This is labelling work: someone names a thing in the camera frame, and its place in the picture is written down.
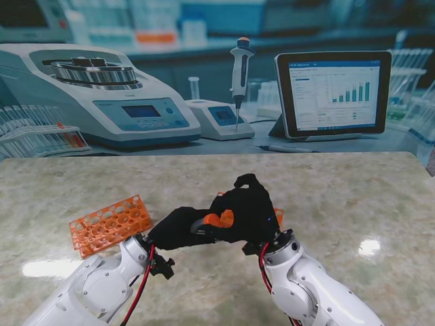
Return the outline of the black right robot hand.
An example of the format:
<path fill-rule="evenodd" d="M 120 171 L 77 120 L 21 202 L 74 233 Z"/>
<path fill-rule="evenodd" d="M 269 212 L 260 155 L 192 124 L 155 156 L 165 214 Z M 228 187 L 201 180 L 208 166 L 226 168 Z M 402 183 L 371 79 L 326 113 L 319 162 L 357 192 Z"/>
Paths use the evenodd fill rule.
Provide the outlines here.
<path fill-rule="evenodd" d="M 229 228 L 206 223 L 200 230 L 217 240 L 229 243 L 244 240 L 254 244 L 271 242 L 279 233 L 269 193 L 253 173 L 238 177 L 232 190 L 213 200 L 210 213 L 220 217 L 224 211 L 231 211 L 234 216 Z"/>

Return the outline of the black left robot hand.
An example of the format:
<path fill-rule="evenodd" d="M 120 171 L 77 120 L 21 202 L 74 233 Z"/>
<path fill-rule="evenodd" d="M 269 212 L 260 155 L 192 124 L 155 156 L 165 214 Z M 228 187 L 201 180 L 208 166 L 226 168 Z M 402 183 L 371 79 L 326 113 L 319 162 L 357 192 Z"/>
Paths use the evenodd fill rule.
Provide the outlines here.
<path fill-rule="evenodd" d="M 190 229 L 194 222 L 209 213 L 206 209 L 182 206 L 172 211 L 147 235 L 147 239 L 158 249 L 171 251 L 183 247 L 215 243 L 212 236 L 193 234 Z"/>

